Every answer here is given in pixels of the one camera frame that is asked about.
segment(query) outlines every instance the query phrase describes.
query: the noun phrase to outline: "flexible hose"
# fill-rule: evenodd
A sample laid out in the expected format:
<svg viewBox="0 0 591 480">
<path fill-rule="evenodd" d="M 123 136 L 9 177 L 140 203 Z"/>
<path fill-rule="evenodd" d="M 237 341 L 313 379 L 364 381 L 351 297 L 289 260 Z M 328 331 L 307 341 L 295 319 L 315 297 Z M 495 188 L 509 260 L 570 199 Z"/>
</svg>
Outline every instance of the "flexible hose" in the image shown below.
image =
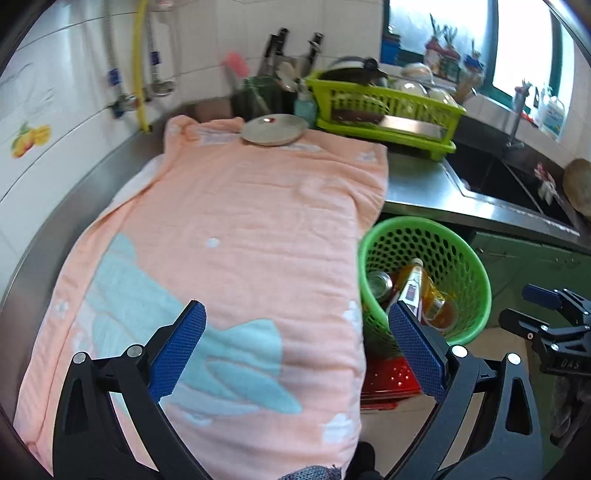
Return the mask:
<svg viewBox="0 0 591 480">
<path fill-rule="evenodd" d="M 154 40 L 154 28 L 152 27 L 152 17 L 150 12 L 146 12 L 146 32 L 148 33 L 148 55 L 150 55 L 150 72 L 152 73 L 152 83 L 160 83 L 160 69 L 154 56 L 158 55 L 156 51 L 156 41 Z"/>
<path fill-rule="evenodd" d="M 113 18 L 111 14 L 111 0 L 103 0 L 103 8 L 105 10 L 103 25 L 105 28 L 105 38 L 107 40 L 107 56 L 109 60 L 109 74 L 113 75 L 113 87 L 117 92 L 117 97 L 125 96 L 123 91 L 123 84 L 119 76 L 119 69 L 117 68 L 117 58 L 115 57 L 115 45 L 113 43 Z"/>
<path fill-rule="evenodd" d="M 133 67 L 134 67 L 134 93 L 138 101 L 138 123 L 139 127 L 146 133 L 150 133 L 150 126 L 146 119 L 145 98 L 144 98 L 144 80 L 142 78 L 142 27 L 146 10 L 148 7 L 148 0 L 139 0 L 138 11 L 135 14 L 134 27 L 134 44 L 132 48 L 133 53 Z"/>
</svg>

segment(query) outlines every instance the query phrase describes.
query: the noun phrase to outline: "blue container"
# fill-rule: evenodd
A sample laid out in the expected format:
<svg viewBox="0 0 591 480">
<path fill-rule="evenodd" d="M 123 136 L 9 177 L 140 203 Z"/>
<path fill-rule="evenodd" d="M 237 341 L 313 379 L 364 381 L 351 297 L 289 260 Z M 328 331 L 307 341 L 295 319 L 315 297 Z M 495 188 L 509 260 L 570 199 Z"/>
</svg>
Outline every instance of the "blue container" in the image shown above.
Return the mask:
<svg viewBox="0 0 591 480">
<path fill-rule="evenodd" d="M 381 63 L 388 63 L 394 65 L 398 52 L 400 51 L 400 42 L 389 40 L 387 38 L 382 39 L 382 54 L 379 59 Z"/>
</svg>

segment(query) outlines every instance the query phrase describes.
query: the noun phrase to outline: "stainless steel countertop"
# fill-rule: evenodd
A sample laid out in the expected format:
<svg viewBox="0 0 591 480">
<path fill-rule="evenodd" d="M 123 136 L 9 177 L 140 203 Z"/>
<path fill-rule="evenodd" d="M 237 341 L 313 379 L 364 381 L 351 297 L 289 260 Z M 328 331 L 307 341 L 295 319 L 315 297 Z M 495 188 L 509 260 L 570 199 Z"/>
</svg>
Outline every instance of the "stainless steel countertop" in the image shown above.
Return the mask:
<svg viewBox="0 0 591 480">
<path fill-rule="evenodd" d="M 440 163 L 388 153 L 389 179 L 384 212 L 417 215 L 439 222 L 519 236 L 591 254 L 591 235 L 512 203 L 470 192 L 446 160 Z"/>
</svg>

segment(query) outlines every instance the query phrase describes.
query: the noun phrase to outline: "dish rack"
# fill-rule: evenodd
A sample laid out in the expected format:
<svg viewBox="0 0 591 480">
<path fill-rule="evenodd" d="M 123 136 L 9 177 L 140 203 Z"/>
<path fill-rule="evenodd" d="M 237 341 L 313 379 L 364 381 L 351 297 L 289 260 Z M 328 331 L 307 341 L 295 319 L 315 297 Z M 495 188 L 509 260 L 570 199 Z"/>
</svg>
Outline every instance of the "dish rack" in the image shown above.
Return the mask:
<svg viewBox="0 0 591 480">
<path fill-rule="evenodd" d="M 350 135 L 428 150 L 434 161 L 440 161 L 446 154 L 456 151 L 452 138 L 460 118 L 466 114 L 465 108 L 386 87 L 319 80 L 320 73 L 314 72 L 306 79 L 306 84 L 314 93 L 318 103 L 319 117 L 316 125 L 321 129 L 338 135 Z M 436 140 L 411 132 L 388 130 L 366 122 L 339 122 L 332 118 L 334 109 L 410 118 L 439 125 L 446 129 L 446 133 L 441 140 Z"/>
</svg>

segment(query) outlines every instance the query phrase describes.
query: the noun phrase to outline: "yellow hose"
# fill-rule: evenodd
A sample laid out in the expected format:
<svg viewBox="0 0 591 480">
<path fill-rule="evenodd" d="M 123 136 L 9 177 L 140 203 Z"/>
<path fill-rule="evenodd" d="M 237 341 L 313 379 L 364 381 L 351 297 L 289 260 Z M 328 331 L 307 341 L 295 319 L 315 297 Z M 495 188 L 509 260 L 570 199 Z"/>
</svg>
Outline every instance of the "yellow hose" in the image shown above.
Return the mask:
<svg viewBox="0 0 591 480">
<path fill-rule="evenodd" d="M 138 11 L 135 14 L 134 44 L 132 48 L 134 67 L 134 94 L 138 102 L 139 127 L 146 133 L 150 133 L 150 126 L 146 118 L 144 98 L 144 76 L 142 75 L 142 28 L 148 8 L 148 0 L 139 0 Z"/>
</svg>

